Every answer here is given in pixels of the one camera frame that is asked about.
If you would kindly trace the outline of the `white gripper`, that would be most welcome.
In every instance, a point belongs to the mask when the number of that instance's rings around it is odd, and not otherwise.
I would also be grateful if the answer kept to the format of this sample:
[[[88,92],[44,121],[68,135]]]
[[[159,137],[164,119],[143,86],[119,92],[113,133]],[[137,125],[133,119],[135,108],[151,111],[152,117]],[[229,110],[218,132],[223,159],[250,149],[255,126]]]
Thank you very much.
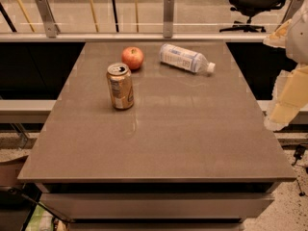
[[[280,25],[263,44],[273,48],[286,46],[287,57],[298,63],[292,71],[280,71],[266,110],[266,128],[280,131],[308,104],[308,5],[303,3],[292,20]]]

